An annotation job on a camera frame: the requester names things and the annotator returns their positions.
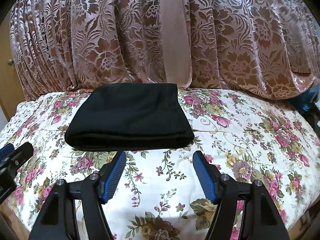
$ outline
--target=metal screw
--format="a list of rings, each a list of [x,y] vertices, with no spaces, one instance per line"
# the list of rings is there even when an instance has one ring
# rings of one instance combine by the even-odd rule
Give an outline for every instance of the metal screw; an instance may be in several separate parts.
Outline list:
[[[222,180],[229,180],[230,179],[230,176],[228,174],[221,174],[220,178]]]
[[[98,178],[98,174],[97,173],[92,173],[90,176],[89,176],[90,179],[92,180],[95,180]]]
[[[12,65],[13,65],[13,63],[14,63],[14,61],[13,61],[13,59],[12,59],[12,58],[8,60],[8,65],[9,65],[9,66],[12,66]]]
[[[256,180],[254,181],[254,183],[255,183],[258,187],[261,187],[261,186],[262,186],[262,181],[261,181],[261,180],[256,179]]]
[[[61,186],[64,183],[64,179],[58,179],[57,185]]]

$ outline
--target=wooden cabinet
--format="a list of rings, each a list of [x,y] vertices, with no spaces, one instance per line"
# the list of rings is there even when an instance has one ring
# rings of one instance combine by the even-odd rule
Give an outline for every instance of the wooden cabinet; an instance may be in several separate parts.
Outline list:
[[[25,101],[20,80],[14,66],[9,37],[10,12],[0,25],[0,106],[9,121],[17,110],[17,105]]]

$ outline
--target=black clamp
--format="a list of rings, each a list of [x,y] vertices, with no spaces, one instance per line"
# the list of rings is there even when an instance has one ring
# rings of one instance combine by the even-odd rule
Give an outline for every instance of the black clamp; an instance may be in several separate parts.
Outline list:
[[[80,240],[76,199],[82,201],[89,240],[113,240],[101,205],[113,197],[125,163],[125,152],[119,151],[99,173],[92,173],[82,181],[67,183],[58,179],[38,214],[29,240]]]
[[[218,205],[205,240],[230,239],[238,200],[244,201],[239,240],[290,240],[281,216],[260,180],[252,184],[235,181],[209,164],[201,151],[194,153],[193,165],[206,198]]]
[[[17,185],[14,178],[18,169],[33,156],[31,143],[24,143],[14,150],[12,144],[7,144],[0,149],[0,205],[15,191]]]

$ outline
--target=pink damask curtain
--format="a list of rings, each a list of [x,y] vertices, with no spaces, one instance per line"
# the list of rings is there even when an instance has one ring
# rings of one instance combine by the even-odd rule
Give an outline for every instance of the pink damask curtain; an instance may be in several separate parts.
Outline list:
[[[115,82],[285,99],[320,78],[313,20],[302,0],[17,0],[10,37],[27,100]]]

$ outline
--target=wooden floor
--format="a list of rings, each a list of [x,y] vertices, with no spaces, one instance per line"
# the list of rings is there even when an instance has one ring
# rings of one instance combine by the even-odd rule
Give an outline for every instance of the wooden floor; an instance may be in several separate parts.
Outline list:
[[[17,216],[8,208],[8,206],[3,203],[0,206],[0,212],[4,219],[9,219],[11,225],[9,225],[12,230],[15,232],[19,240],[28,240],[29,238],[29,231],[24,227],[24,225],[20,222]]]
[[[29,231],[20,222],[17,216],[7,207],[5,203],[0,206],[0,212],[10,219],[12,229],[18,236],[19,240],[28,240]],[[295,240],[301,233],[300,231],[300,220],[289,230],[289,236],[291,240]]]

